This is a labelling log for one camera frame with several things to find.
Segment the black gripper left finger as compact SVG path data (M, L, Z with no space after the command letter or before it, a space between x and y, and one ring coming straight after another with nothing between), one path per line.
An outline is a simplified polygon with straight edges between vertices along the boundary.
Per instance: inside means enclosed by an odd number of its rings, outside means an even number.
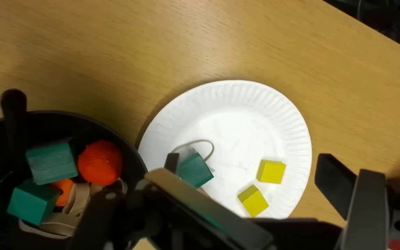
M275 250L271 234L240 218L165 168L144 175L144 179L180 204L193 220L216 236L221 242L237 250Z

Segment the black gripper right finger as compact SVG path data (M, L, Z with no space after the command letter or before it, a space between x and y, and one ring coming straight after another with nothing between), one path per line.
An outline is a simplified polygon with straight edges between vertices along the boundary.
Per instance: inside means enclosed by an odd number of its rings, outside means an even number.
M350 202L340 250L386 250L389 204L383 174L361 170Z

